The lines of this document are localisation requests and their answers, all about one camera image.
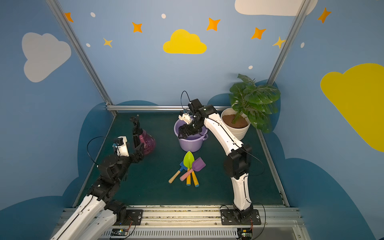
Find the pink spray bottle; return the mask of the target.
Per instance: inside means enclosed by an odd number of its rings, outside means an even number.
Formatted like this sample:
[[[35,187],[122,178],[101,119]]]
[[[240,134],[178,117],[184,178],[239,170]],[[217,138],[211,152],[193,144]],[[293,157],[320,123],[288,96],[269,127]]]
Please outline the pink spray bottle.
[[[144,155],[152,153],[156,147],[155,139],[141,127],[141,141],[144,143]]]

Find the purple plastic bucket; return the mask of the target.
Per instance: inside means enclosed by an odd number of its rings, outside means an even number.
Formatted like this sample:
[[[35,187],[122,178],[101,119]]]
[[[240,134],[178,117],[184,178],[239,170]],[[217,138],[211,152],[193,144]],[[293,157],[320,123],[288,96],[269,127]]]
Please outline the purple plastic bucket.
[[[185,152],[197,152],[202,147],[203,142],[208,139],[208,129],[206,129],[206,127],[203,127],[200,133],[196,135],[191,135],[187,139],[179,139],[179,127],[184,124],[184,121],[177,120],[174,125],[174,133],[178,138],[180,147]]]

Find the green trowel yellow handle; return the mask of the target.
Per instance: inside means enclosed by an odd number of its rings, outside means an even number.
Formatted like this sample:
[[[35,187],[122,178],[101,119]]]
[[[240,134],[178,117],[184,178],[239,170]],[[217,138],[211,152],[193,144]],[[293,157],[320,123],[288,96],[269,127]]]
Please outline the green trowel yellow handle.
[[[193,154],[191,151],[188,151],[186,155],[184,156],[184,165],[187,168],[187,171],[189,171],[192,168],[192,163],[195,160]],[[191,175],[188,175],[186,178],[186,185],[191,185]]]

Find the purple toy scoop pink handle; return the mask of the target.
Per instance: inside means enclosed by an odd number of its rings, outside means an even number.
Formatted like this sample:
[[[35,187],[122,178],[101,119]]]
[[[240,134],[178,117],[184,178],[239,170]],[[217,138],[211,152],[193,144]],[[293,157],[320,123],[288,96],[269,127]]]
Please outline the purple toy scoop pink handle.
[[[180,181],[184,181],[188,175],[191,175],[192,171],[199,172],[206,166],[206,163],[202,158],[198,158],[192,163],[192,168],[180,177]]]

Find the blue shovel wooden handle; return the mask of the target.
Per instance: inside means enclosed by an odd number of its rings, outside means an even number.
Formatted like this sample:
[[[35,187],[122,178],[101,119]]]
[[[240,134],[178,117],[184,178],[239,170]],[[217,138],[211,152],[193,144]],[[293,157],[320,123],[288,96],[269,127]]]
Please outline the blue shovel wooden handle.
[[[182,173],[183,171],[187,171],[187,167],[184,165],[184,161],[180,162],[180,169],[169,179],[168,183],[171,184],[176,179],[176,177]]]

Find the green trowel blue-tipped handle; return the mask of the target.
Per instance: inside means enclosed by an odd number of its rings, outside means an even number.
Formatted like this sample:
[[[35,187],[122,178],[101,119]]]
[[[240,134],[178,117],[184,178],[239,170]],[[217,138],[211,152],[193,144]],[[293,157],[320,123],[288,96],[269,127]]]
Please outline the green trowel blue-tipped handle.
[[[192,171],[191,176],[192,176],[192,179],[193,179],[193,182],[194,182],[195,187],[196,187],[196,188],[199,187],[200,184],[199,184],[198,178],[197,178],[197,176],[196,176],[196,173],[195,173],[194,171]]]

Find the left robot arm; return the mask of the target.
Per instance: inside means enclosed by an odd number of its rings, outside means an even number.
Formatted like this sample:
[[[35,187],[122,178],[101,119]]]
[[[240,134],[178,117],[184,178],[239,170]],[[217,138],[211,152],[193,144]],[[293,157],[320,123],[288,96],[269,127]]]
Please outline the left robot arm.
[[[144,158],[144,143],[140,135],[144,132],[139,116],[131,117],[135,151],[128,150],[128,140],[120,136],[113,140],[114,153],[98,165],[100,176],[92,184],[76,211],[52,237],[54,240],[97,240],[113,225],[129,225],[126,232],[132,236],[139,219],[129,215],[126,204],[113,199],[131,164]]]

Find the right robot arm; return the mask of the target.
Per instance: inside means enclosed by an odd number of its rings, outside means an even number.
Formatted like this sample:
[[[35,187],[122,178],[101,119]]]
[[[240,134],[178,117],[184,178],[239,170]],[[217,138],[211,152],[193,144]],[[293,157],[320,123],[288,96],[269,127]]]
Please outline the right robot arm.
[[[254,211],[248,187],[252,148],[231,133],[214,106],[203,106],[195,99],[189,102],[188,107],[189,112],[183,110],[179,114],[179,119],[185,123],[179,127],[178,138],[187,139],[198,135],[202,133],[203,127],[213,133],[227,156],[224,168],[233,185],[235,219],[239,223],[244,222]]]

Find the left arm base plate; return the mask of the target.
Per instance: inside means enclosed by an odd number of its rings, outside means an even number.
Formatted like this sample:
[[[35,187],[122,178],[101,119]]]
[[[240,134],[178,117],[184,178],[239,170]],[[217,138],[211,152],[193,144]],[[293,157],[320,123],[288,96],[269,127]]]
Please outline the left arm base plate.
[[[140,226],[143,212],[142,209],[124,209],[117,213],[117,221],[114,226],[128,226],[130,224]]]

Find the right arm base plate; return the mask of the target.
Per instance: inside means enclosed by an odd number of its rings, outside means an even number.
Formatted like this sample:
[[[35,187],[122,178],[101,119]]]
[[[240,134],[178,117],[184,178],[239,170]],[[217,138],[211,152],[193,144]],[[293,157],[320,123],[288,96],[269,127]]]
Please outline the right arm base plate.
[[[223,226],[235,226],[235,225],[256,225],[262,224],[262,218],[258,210],[253,210],[250,215],[242,217],[238,211],[233,209],[223,208],[220,209],[221,221]]]

